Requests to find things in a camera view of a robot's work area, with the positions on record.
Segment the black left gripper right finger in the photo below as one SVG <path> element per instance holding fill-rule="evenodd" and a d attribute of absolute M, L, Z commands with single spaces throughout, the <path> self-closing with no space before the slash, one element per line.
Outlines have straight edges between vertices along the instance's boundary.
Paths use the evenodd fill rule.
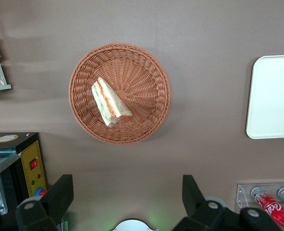
<path fill-rule="evenodd" d="M 183 175 L 182 201 L 187 216 L 174 231 L 238 231 L 237 214 L 214 200 L 206 200 L 191 175 Z"/>

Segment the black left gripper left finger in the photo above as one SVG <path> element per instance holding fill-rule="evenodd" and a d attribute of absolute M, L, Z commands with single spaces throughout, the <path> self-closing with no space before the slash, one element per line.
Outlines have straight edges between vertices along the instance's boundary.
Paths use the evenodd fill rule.
<path fill-rule="evenodd" d="M 24 200 L 16 209 L 20 231 L 56 231 L 74 199 L 73 177 L 62 175 L 42 197 Z"/>

